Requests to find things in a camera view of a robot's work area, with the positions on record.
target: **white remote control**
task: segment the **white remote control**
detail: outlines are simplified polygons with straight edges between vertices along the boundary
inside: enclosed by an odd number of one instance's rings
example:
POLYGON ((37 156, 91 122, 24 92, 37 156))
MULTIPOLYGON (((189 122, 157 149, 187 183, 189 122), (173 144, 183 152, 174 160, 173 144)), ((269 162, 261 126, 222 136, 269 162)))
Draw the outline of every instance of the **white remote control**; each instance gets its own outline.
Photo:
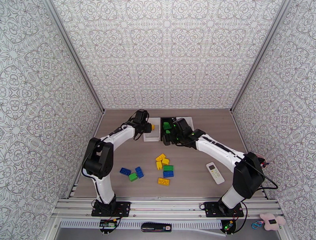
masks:
POLYGON ((223 176, 221 175, 221 173, 219 172, 219 170, 217 169, 217 167, 215 166, 215 164, 213 162, 208 163, 206 165, 206 168, 210 172, 210 174, 212 175, 216 184, 221 184, 225 181, 225 179, 223 178, 223 176))

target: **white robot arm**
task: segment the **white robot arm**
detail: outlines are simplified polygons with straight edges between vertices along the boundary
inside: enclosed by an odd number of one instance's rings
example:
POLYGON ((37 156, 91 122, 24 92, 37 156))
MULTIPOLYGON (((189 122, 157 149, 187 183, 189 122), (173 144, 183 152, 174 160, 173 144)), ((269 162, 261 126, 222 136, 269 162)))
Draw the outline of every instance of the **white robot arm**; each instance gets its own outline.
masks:
MULTIPOLYGON (((116 197, 112 190, 110 171, 113 167, 113 152, 130 138, 136 139, 138 134, 151 132, 151 124, 147 122, 149 114, 138 110, 135 118, 130 118, 108 136, 92 138, 88 144, 82 174, 92 178, 97 192, 97 200, 111 212, 115 208, 116 197)), ((211 138, 205 132, 192 131, 185 119, 173 122, 169 141, 176 146, 197 149, 215 158, 233 172, 233 185, 218 201, 219 210, 223 215, 230 214, 232 209, 252 197, 264 181, 264 175, 257 156, 235 151, 211 138)))

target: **gray floor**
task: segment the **gray floor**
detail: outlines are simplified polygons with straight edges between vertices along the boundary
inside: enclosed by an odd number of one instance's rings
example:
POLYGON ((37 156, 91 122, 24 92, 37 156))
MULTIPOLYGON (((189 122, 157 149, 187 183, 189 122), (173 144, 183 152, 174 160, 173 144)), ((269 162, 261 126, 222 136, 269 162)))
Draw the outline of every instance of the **gray floor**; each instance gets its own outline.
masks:
MULTIPOLYGON (((62 228, 59 230, 56 240, 279 240, 279 234, 275 231, 266 231, 263 227, 253 230, 251 224, 255 220, 247 220, 243 229, 233 236, 220 237, 212 236, 205 233, 193 231, 173 231, 171 233, 144 233, 141 230, 115 230, 110 236, 102 236, 98 229, 67 229, 62 228)), ((238 220, 237 224, 241 225, 242 220, 238 220)))
MULTIPOLYGON (((135 110, 107 110, 97 137, 106 136, 125 122, 135 110)), ((245 151, 229 114, 228 109, 213 110, 148 110, 150 117, 191 116, 194 128, 201 129, 219 142, 238 151, 245 151)), ((128 140, 114 153, 111 172, 112 188, 118 197, 220 197, 232 184, 232 173, 221 163, 192 148, 164 146, 162 142, 128 140), (163 177, 162 170, 156 169, 155 158, 164 153, 174 165, 175 176, 169 186, 157 184, 163 177), (225 182, 217 185, 206 169, 206 164, 214 162, 225 182), (119 173, 121 167, 131 169, 140 166, 144 177, 130 182, 119 173)), ((74 197, 95 197, 91 179, 81 177, 74 197)))

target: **pink object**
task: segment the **pink object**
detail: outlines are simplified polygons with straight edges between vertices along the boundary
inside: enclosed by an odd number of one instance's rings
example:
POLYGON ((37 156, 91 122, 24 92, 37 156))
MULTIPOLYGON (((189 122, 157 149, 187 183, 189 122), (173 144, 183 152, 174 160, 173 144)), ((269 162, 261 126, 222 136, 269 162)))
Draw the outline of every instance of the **pink object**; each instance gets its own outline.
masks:
POLYGON ((260 214, 260 217, 264 220, 264 229, 267 231, 274 230, 278 231, 280 226, 283 226, 286 224, 286 221, 284 217, 277 216, 275 217, 271 213, 267 214, 260 214))

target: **patterned wallpaper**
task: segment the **patterned wallpaper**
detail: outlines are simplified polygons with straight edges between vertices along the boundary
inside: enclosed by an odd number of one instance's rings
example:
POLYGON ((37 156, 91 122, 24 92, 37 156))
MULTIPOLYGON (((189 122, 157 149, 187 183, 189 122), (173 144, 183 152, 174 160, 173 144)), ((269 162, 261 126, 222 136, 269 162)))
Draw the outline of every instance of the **patterned wallpaper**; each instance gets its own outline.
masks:
POLYGON ((281 0, 54 0, 105 108, 228 108, 281 0))
POLYGON ((100 118, 41 1, 0 1, 0 239, 42 239, 100 118))
POLYGON ((234 115, 295 239, 316 239, 316 1, 296 0, 234 115))

